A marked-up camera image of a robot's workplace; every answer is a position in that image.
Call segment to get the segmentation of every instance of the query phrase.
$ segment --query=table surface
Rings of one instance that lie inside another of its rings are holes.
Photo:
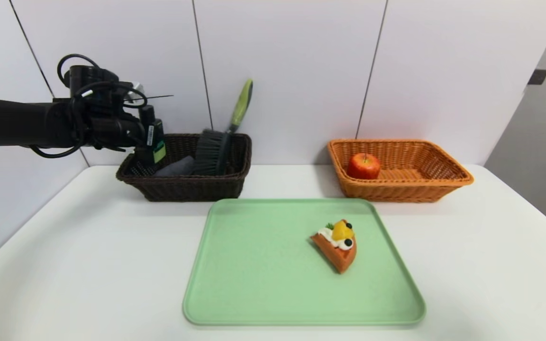
[[[374,203],[427,315],[408,327],[195,326],[212,203],[149,203],[88,168],[0,249],[0,341],[546,340],[546,217],[481,166],[438,203]],[[252,166],[242,198],[342,197],[331,166]]]

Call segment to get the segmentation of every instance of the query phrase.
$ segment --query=red apple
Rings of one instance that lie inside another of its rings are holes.
[[[381,162],[374,155],[357,153],[349,160],[347,175],[355,179],[376,179],[381,173]]]

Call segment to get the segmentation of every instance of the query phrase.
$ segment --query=yellow fruit topping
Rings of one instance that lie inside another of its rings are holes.
[[[346,220],[340,220],[340,222],[334,224],[334,229],[332,229],[332,239],[338,241],[353,238],[355,233],[353,233],[352,228],[353,227],[351,224],[347,223]]]

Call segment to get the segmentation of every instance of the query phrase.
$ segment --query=green label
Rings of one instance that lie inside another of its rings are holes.
[[[160,141],[157,144],[157,147],[153,149],[153,160],[155,163],[158,163],[165,157],[165,143],[163,141]]]

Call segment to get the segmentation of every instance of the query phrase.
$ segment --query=scrub brush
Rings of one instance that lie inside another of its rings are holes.
[[[247,80],[239,95],[226,132],[204,129],[197,142],[193,175],[224,175],[229,158],[231,136],[237,131],[252,99],[252,80]]]

